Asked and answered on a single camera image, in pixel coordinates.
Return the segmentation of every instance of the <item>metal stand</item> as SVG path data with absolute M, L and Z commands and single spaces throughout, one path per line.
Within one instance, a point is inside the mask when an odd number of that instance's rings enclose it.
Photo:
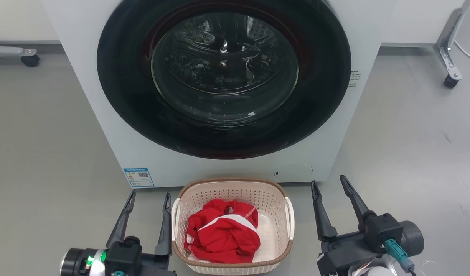
M 466 0 L 461 8 L 458 8 L 451 13 L 445 28 L 443 28 L 443 31 L 441 32 L 440 38 L 438 38 L 438 41 L 433 46 L 434 52 L 436 52 L 441 63 L 448 72 L 444 85 L 450 89 L 454 88 L 458 81 L 462 79 L 462 74 L 451 59 L 449 51 L 455 41 L 456 33 L 469 5 L 470 0 Z
M 0 56 L 20 56 L 21 62 L 28 67 L 39 64 L 39 56 L 36 49 L 23 49 L 21 47 L 0 46 Z

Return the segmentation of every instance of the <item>red clothing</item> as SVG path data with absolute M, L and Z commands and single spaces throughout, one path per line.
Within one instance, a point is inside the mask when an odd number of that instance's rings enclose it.
M 261 246 L 258 211 L 247 203 L 213 199 L 189 217 L 184 247 L 197 259 L 251 263 Z

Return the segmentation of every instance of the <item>basket rim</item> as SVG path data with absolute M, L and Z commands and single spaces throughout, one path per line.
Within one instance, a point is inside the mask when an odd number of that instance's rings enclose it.
M 243 177 L 239 177 L 239 178 L 237 178 L 237 177 L 231 177 L 231 178 L 217 177 L 217 178 L 207 178 L 207 179 L 196 180 L 196 181 L 193 181 L 193 182 L 187 184 L 185 187 L 183 187 L 182 190 L 180 190 L 180 193 L 178 194 L 177 197 L 179 199 L 182 199 L 182 196 L 184 195 L 184 193 L 187 190 L 189 190 L 191 187 L 195 186 L 195 185 L 205 184 L 205 183 L 210 183 L 210 182 L 221 182 L 221 181 L 261 182 L 261 183 L 269 184 L 269 185 L 272 185 L 272 186 L 276 187 L 284 197 L 288 197 L 288 195 L 286 194 L 286 191 L 284 191 L 284 189 L 281 187 L 281 185 L 279 185 L 278 183 L 276 183 L 272 180 L 263 179 L 263 178 L 243 178 Z
M 205 183 L 210 183 L 210 182 L 221 182 L 221 181 L 261 182 L 261 183 L 265 183 L 265 184 L 272 185 L 272 186 L 276 187 L 284 197 L 288 197 L 286 192 L 284 191 L 284 189 L 281 187 L 281 185 L 279 185 L 278 183 L 276 183 L 272 180 L 261 179 L 261 178 L 243 178 L 243 177 L 240 177 L 240 178 L 223 178 L 223 177 L 218 177 L 218 178 L 208 178 L 208 179 L 196 180 L 196 181 L 193 181 L 193 182 L 189 183 L 184 188 L 182 188 L 182 190 L 178 194 L 178 198 L 182 199 L 182 196 L 184 195 L 186 190 L 188 190 L 189 188 L 191 188 L 195 185 L 205 184 Z M 186 257 L 184 257 L 184 255 L 182 255 L 180 253 L 180 250 L 177 246 L 177 242 L 172 241 L 173 251 L 175 252 L 175 255 L 177 255 L 177 257 L 182 262 L 184 262 L 188 265 L 197 266 L 197 267 L 226 268 L 226 269 L 230 269 L 230 268 L 251 268 L 251 267 L 261 267 L 261 266 L 275 265 L 275 264 L 281 262 L 284 258 L 286 258 L 286 256 L 289 254 L 289 251 L 291 251 L 292 247 L 293 247 L 293 240 L 289 240 L 288 245 L 286 246 L 286 249 L 284 250 L 284 252 L 281 255 L 279 255 L 279 257 L 277 257 L 275 259 L 272 259 L 272 260 L 269 260 L 269 261 L 256 262 L 256 263 L 220 264 L 220 263 L 205 263 L 205 262 L 191 261 L 191 260 L 187 259 Z

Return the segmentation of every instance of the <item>washing machine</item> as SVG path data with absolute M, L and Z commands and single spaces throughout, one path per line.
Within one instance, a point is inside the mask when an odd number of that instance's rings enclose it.
M 326 180 L 396 2 L 42 1 L 134 188 Z

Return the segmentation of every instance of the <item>floor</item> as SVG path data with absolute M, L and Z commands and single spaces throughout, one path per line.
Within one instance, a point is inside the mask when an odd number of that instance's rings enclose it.
M 457 36 L 470 52 L 470 11 Z M 0 274 L 56 275 L 68 248 L 103 248 L 130 188 L 62 50 L 40 48 L 26 68 L 0 58 Z M 411 220 L 425 237 L 418 275 L 470 275 L 470 60 L 463 80 L 431 49 L 383 48 L 327 182 L 324 204 L 340 234 L 356 230 L 338 176 L 377 213 Z M 296 214 L 294 246 L 270 275 L 318 274 L 320 251 L 305 185 L 285 186 Z M 128 235 L 151 253 L 165 192 L 140 191 Z M 170 269 L 194 275 L 175 256 Z

